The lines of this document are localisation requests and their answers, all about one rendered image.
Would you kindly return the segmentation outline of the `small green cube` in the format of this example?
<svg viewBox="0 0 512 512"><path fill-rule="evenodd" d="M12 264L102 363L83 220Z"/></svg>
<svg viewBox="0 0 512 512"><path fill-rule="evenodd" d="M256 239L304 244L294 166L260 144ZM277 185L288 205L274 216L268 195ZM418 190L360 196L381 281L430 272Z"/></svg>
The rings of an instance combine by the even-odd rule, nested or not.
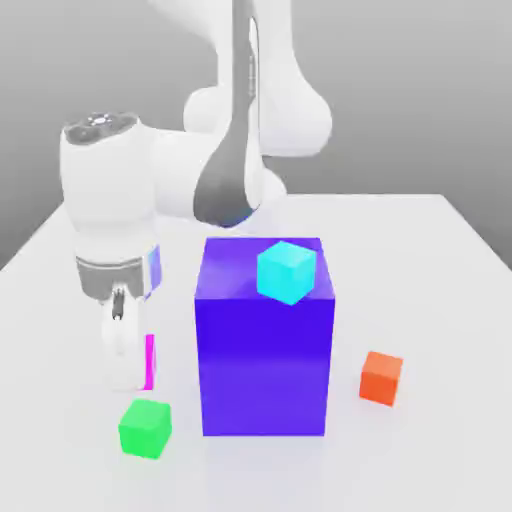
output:
<svg viewBox="0 0 512 512"><path fill-rule="evenodd" d="M125 454L157 460L172 433L171 406L149 399L135 399L118 424Z"/></svg>

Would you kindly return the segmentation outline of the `large purple box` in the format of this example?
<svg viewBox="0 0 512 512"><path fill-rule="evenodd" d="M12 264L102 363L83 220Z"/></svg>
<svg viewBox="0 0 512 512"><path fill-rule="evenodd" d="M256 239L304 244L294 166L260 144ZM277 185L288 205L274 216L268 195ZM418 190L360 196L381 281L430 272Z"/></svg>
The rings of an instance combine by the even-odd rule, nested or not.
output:
<svg viewBox="0 0 512 512"><path fill-rule="evenodd" d="M321 436L325 432L335 292L322 243L312 290L287 305L257 290L257 257L275 238L209 237L194 297L206 436Z"/></svg>

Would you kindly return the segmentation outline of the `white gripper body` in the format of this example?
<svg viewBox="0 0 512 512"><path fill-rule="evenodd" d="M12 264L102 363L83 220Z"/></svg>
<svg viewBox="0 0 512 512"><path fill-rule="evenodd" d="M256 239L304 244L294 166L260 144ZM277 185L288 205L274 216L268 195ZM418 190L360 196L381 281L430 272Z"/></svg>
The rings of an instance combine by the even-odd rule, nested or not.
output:
<svg viewBox="0 0 512 512"><path fill-rule="evenodd" d="M116 391L135 391L144 385L144 333L139 312L139 302L130 294L112 294L102 309L106 377Z"/></svg>

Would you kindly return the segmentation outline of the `small cyan cube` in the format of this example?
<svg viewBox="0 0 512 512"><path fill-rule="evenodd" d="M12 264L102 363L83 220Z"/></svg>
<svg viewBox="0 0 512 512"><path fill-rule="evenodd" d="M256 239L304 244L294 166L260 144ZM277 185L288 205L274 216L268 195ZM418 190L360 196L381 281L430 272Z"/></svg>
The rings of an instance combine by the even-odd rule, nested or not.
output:
<svg viewBox="0 0 512 512"><path fill-rule="evenodd" d="M257 291L287 305L295 305L315 285L317 253L279 241L257 256Z"/></svg>

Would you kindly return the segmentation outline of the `small magenta cube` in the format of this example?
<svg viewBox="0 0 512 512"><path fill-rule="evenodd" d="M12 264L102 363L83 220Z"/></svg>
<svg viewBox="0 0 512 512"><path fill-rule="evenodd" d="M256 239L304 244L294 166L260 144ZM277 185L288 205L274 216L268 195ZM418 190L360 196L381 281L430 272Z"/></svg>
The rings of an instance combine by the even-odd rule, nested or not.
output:
<svg viewBox="0 0 512 512"><path fill-rule="evenodd" d="M146 336L145 357L146 364L144 390L153 390L155 380L155 345L153 334L148 334Z"/></svg>

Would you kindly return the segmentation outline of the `small orange cube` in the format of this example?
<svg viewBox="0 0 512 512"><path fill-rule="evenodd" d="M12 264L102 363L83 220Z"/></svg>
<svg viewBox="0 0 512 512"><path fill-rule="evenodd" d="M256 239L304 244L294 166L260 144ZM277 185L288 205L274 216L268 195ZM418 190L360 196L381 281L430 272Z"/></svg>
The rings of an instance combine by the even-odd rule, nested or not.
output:
<svg viewBox="0 0 512 512"><path fill-rule="evenodd" d="M370 351L361 372L359 397L392 407L402 365L402 358Z"/></svg>

